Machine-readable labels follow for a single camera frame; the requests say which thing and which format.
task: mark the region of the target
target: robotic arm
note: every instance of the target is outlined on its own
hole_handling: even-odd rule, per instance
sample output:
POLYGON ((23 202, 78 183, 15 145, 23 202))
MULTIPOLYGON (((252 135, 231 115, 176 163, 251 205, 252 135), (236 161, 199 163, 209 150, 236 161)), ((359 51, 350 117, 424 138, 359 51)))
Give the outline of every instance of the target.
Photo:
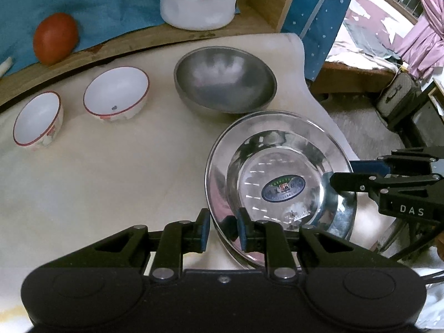
MULTIPOLYGON (((393 152, 330 182, 336 190, 367 192, 382 214, 438 229, 441 151, 393 152), (387 172, 402 176, 384 178, 387 172)), ((31 332, 419 332, 425 282, 397 259, 313 226, 294 232, 251 221, 244 208, 236 219, 243 250, 263 253, 263 269, 183 270, 185 253, 205 251, 207 209, 195 222, 159 232, 133 226, 28 275, 21 296, 31 332), (156 255, 145 276, 150 252, 156 255)))

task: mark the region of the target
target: red rim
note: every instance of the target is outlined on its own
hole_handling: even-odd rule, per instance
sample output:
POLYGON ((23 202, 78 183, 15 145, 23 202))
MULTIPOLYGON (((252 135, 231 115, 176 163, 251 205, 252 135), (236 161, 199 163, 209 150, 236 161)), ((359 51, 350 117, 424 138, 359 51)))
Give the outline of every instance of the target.
POLYGON ((60 114, 60 109, 62 108, 62 99, 60 98, 60 95, 57 94, 55 91, 45 91, 41 94, 38 94, 37 96, 33 97, 30 101, 28 101, 28 103, 20 110, 19 114, 16 117, 16 121, 14 122, 14 127, 12 129, 12 138, 14 139, 14 142, 21 146, 21 147, 28 147, 32 144, 34 144, 36 141, 38 141, 42 136, 45 136, 45 134, 51 129, 51 127, 54 125, 54 123, 56 122, 59 114, 60 114), (17 124, 17 120, 19 119, 20 114, 22 113, 22 111, 25 109, 26 106, 28 106, 28 104, 33 101, 36 97, 39 97, 40 95, 43 94, 55 94, 57 96, 57 98, 59 99, 59 108, 57 110, 56 115, 54 116, 54 119, 52 120, 52 122, 49 124, 48 128, 43 132, 43 134, 41 134, 37 139, 33 140, 32 142, 28 142, 26 144, 21 144, 17 141, 16 139, 16 124, 17 124))
POLYGON ((105 72, 101 73, 99 76, 96 77, 93 81, 91 81, 91 82, 88 84, 88 86, 86 87, 85 92, 84 92, 84 98, 83 98, 83 101, 84 101, 84 108, 85 108, 85 110, 86 110, 88 113, 90 113, 90 114, 92 114, 92 115, 94 115, 94 116, 99 116, 99 117, 101 117, 101 118, 110 118, 111 116, 115 116, 115 115, 118 115, 118 114, 122 114, 122 113, 124 113, 125 111, 128 111, 129 109, 132 109, 133 107, 135 107, 138 103, 140 103, 140 102, 143 100, 143 98, 148 94, 148 90, 149 90, 149 88, 150 88, 150 78, 148 77, 147 73, 146 73, 145 71, 143 71, 142 69, 139 69, 138 67, 134 67, 134 66, 119 66, 119 67, 114 67, 114 68, 112 68, 112 69, 110 69, 110 70, 106 70, 105 72), (147 89, 146 89, 145 93, 142 95, 142 97, 141 97, 136 103, 134 103, 134 104, 131 105, 129 108, 126 108, 126 109, 124 109, 124 110, 122 110, 122 111, 118 111, 118 112, 116 112, 116 113, 112 113, 112 114, 97 114, 97 113, 93 113, 91 110, 89 110, 89 109, 86 107, 86 104, 85 104, 85 95, 86 95, 86 91, 88 90, 88 87, 89 87, 89 86, 95 81, 95 79, 97 79, 99 76, 102 76, 103 74, 106 74, 108 71, 112 71, 112 70, 115 70, 115 69, 120 69, 120 68, 122 68, 122 67, 130 67, 130 68, 133 68, 133 69, 137 69, 137 70, 139 70, 139 71, 141 71, 141 72, 143 72, 143 73, 145 74, 145 76, 147 77, 147 81, 148 81, 148 86, 147 86, 147 89))

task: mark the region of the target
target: dark metal bowl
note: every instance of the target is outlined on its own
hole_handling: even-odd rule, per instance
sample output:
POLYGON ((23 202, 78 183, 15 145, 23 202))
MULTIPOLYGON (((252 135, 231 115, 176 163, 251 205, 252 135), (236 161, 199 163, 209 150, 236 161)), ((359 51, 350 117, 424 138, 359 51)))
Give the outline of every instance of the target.
POLYGON ((258 57, 225 46, 183 56, 174 70, 176 90, 194 111, 209 116, 245 114, 268 106, 278 83, 258 57))

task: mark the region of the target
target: white ceramic bowl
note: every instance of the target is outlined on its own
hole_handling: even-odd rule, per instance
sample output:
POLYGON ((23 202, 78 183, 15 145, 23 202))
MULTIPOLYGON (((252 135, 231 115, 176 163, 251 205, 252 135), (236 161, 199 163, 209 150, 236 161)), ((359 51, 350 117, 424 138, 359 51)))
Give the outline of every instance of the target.
POLYGON ((14 123, 17 145, 30 150, 46 147, 57 136, 63 122, 62 100, 54 91, 46 91, 27 103, 14 123))
POLYGON ((117 67, 96 77, 84 94, 88 113, 101 120, 131 119, 147 102, 150 80, 130 66, 117 67))

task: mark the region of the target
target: wooden shelf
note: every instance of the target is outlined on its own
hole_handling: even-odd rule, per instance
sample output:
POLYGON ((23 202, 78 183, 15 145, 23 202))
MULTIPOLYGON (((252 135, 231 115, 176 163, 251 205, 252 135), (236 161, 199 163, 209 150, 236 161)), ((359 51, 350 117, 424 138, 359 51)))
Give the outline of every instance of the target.
POLYGON ((167 24, 133 31, 71 54, 50 67, 30 65, 0 79, 0 106, 4 110, 26 96, 99 62, 177 42, 245 34, 280 32, 292 0, 238 0, 240 14, 224 28, 186 31, 167 24))

